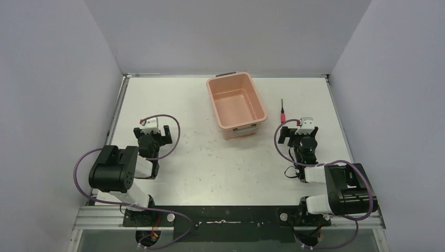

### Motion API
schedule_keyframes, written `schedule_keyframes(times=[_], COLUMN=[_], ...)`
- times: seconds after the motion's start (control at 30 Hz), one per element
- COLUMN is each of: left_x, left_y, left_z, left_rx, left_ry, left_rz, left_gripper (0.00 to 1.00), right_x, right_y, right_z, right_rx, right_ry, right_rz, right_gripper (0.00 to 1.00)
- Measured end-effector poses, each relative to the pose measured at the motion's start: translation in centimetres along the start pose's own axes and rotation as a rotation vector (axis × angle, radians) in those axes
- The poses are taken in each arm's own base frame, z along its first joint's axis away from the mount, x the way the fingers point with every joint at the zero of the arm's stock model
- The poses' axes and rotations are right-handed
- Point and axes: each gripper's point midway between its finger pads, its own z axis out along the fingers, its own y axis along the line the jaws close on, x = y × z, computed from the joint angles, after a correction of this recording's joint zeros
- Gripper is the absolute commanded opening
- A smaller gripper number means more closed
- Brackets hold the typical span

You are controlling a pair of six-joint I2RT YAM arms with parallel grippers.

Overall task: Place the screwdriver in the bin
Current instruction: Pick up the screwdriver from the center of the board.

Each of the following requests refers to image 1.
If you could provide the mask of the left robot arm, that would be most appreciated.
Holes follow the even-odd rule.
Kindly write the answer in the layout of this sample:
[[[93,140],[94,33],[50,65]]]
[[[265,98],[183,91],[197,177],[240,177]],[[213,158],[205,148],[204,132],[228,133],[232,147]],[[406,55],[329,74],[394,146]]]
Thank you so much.
[[[105,193],[110,193],[122,203],[128,203],[124,213],[124,223],[128,226],[152,226],[160,215],[152,209],[155,206],[152,196],[144,193],[135,179],[156,179],[160,165],[160,148],[172,144],[168,125],[162,133],[158,126],[134,128],[136,146],[120,149],[116,145],[102,148],[89,173],[89,185]]]

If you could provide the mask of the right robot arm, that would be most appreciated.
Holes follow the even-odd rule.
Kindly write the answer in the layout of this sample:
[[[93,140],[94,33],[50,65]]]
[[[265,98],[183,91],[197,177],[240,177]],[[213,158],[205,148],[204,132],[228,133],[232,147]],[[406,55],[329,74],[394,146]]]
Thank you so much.
[[[316,157],[318,127],[290,128],[280,126],[274,134],[274,144],[287,144],[286,160],[295,168],[293,178],[306,184],[323,184],[326,192],[302,198],[296,209],[296,219],[308,225],[317,215],[342,216],[361,221],[378,209],[378,199],[360,163],[339,160],[320,163]]]

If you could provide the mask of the red black screwdriver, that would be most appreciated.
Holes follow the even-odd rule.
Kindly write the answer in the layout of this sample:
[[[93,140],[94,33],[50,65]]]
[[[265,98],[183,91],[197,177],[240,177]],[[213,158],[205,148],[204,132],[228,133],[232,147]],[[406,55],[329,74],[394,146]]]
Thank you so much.
[[[280,112],[280,122],[284,123],[286,121],[285,110],[283,106],[283,99],[281,99],[281,112]]]

